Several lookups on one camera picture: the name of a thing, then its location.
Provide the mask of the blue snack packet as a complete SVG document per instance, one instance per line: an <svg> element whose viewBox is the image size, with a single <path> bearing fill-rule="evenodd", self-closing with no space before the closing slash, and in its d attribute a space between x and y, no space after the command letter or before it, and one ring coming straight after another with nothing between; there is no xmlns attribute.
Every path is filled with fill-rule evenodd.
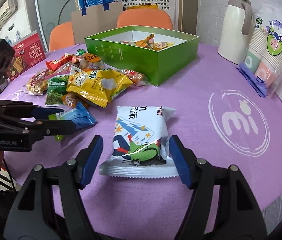
<svg viewBox="0 0 282 240"><path fill-rule="evenodd" d="M74 122L76 130L92 127L97 124L97 120L85 108L85 106L78 102L76 106L70 110L54 113L48 116L49 120L68 120Z"/></svg>

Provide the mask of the green pea snack bag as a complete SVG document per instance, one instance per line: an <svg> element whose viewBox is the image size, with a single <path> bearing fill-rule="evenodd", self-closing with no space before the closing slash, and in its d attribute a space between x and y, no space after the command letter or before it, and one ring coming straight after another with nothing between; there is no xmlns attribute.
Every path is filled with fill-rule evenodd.
<svg viewBox="0 0 282 240"><path fill-rule="evenodd" d="M68 74L56 75L47 81L46 106L59 106L63 104L63 96L67 94Z"/></svg>

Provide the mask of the white cartoon snack bag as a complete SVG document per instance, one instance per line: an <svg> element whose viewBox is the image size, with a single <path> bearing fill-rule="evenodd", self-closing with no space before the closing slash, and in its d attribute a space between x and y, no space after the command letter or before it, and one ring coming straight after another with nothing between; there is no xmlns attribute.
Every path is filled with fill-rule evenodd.
<svg viewBox="0 0 282 240"><path fill-rule="evenodd" d="M164 106L118 106L113 152L100 165L99 174L137 179L177 177L167 129L175 112L175 108Z"/></svg>

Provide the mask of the red chip bag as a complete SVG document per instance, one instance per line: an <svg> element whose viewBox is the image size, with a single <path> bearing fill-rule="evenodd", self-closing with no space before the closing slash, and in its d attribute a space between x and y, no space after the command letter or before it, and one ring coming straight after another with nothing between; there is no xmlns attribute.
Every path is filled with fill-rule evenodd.
<svg viewBox="0 0 282 240"><path fill-rule="evenodd" d="M66 63L74 63L76 64L79 61L78 57L75 54L69 54L65 53L63 57L61 57L58 60L53 60L53 61L46 61L46 67L49 70L56 71L58 70L61 66L63 66Z"/></svg>

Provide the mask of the yellow snack bag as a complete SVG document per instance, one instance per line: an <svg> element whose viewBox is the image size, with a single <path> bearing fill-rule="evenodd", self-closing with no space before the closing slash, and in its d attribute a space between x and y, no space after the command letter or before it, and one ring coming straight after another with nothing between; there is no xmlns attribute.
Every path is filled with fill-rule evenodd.
<svg viewBox="0 0 282 240"><path fill-rule="evenodd" d="M67 92L73 92L92 105L105 108L131 85L133 82L127 76L111 68L71 72Z"/></svg>

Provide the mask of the orange label clear snack bag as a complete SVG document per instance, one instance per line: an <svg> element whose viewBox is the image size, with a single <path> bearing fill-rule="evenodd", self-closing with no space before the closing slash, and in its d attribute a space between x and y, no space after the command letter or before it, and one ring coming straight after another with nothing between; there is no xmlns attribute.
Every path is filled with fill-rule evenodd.
<svg viewBox="0 0 282 240"><path fill-rule="evenodd" d="M79 68L90 70L105 69L105 65L100 57L91 53L83 53L79 56Z"/></svg>

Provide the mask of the small red clear snack packet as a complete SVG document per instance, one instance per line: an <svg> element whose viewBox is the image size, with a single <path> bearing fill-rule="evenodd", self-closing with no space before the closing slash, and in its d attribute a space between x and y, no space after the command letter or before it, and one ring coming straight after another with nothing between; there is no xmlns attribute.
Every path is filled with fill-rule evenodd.
<svg viewBox="0 0 282 240"><path fill-rule="evenodd" d="M151 84L148 78L140 72L136 72L130 69L120 69L119 72L128 77L136 87L147 86Z"/></svg>

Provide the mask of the Danco Galette snack pack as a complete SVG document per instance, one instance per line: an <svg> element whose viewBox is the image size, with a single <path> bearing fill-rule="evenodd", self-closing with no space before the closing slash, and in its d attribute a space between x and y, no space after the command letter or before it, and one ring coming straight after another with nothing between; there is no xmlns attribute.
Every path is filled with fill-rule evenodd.
<svg viewBox="0 0 282 240"><path fill-rule="evenodd" d="M48 88L46 77L51 74L53 74L53 71L49 69L37 72L24 85L25 92L30 95L43 95Z"/></svg>

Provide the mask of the orange bread snack bag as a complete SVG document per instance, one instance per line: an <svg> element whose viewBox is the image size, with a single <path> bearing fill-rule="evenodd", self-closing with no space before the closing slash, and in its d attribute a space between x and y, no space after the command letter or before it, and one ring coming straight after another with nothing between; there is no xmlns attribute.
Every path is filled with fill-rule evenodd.
<svg viewBox="0 0 282 240"><path fill-rule="evenodd" d="M162 49L172 47L174 43L170 42L155 42L154 34L148 35L144 40L134 42L137 47L147 48L150 50L160 51Z"/></svg>

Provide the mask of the red cracker box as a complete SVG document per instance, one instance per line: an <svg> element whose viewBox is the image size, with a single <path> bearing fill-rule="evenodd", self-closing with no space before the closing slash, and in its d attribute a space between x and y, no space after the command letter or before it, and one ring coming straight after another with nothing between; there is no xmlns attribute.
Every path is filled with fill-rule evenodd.
<svg viewBox="0 0 282 240"><path fill-rule="evenodd" d="M9 82L46 59L37 31L33 31L18 40L12 47L15 50L15 55L6 72L6 77Z"/></svg>

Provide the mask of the small green candy wrapper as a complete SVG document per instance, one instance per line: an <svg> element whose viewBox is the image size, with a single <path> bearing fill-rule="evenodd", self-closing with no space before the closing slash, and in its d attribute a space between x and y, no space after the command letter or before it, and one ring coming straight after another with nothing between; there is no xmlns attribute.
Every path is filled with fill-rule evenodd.
<svg viewBox="0 0 282 240"><path fill-rule="evenodd" d="M82 54L86 53L86 51L84 49L78 49L75 53L76 56L80 56Z"/></svg>

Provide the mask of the left orange chair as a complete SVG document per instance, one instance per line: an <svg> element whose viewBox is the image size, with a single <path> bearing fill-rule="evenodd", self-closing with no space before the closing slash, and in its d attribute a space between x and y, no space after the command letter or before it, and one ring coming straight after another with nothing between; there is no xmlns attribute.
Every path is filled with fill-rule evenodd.
<svg viewBox="0 0 282 240"><path fill-rule="evenodd" d="M59 24L50 33L50 51L71 47L74 44L75 40L71 21Z"/></svg>

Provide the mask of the orange chair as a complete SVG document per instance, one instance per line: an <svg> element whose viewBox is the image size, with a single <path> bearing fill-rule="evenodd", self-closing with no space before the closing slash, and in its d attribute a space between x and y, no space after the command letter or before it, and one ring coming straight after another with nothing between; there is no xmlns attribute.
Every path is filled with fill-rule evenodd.
<svg viewBox="0 0 282 240"><path fill-rule="evenodd" d="M75 40L71 21L59 24L50 33L50 51L71 47L74 44Z"/></svg>
<svg viewBox="0 0 282 240"><path fill-rule="evenodd" d="M173 24L167 12L159 9L129 9L123 11L117 19L117 28L130 25L173 29Z"/></svg>

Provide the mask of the green cardboard box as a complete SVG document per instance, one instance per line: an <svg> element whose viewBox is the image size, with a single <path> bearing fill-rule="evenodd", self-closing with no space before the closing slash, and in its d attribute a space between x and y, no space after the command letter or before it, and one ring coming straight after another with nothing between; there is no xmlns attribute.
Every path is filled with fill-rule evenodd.
<svg viewBox="0 0 282 240"><path fill-rule="evenodd" d="M155 43L171 43L161 50L142 48L131 42L154 35ZM144 74L150 83L161 85L197 57L199 37L164 28L130 25L85 37L89 53L105 64Z"/></svg>

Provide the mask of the paper cups pack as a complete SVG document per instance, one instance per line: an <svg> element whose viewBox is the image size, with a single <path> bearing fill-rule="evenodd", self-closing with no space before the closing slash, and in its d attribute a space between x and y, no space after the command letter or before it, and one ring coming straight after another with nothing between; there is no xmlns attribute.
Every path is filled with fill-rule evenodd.
<svg viewBox="0 0 282 240"><path fill-rule="evenodd" d="M282 5L262 3L238 70L260 97L274 94L282 81Z"/></svg>

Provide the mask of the white thermos jug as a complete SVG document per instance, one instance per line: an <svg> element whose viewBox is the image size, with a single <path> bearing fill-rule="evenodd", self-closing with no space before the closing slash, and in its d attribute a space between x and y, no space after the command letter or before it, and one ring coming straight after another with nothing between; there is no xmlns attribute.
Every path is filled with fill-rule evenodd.
<svg viewBox="0 0 282 240"><path fill-rule="evenodd" d="M253 27L251 2L228 0L218 54L234 64L241 63L246 55Z"/></svg>

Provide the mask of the right orange chair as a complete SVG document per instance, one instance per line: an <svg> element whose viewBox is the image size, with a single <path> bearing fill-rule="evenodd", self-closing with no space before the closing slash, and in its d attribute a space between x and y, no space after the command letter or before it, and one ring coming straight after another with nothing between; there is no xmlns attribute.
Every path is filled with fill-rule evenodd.
<svg viewBox="0 0 282 240"><path fill-rule="evenodd" d="M173 24L167 12L159 9L129 9L123 11L117 19L117 28L130 25L173 29Z"/></svg>

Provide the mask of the wall air conditioner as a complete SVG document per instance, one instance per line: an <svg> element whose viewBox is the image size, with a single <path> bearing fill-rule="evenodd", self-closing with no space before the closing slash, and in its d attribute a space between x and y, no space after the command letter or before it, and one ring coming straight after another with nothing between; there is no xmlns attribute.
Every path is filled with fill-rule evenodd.
<svg viewBox="0 0 282 240"><path fill-rule="evenodd" d="M6 0L0 8L0 29L18 9L17 0Z"/></svg>

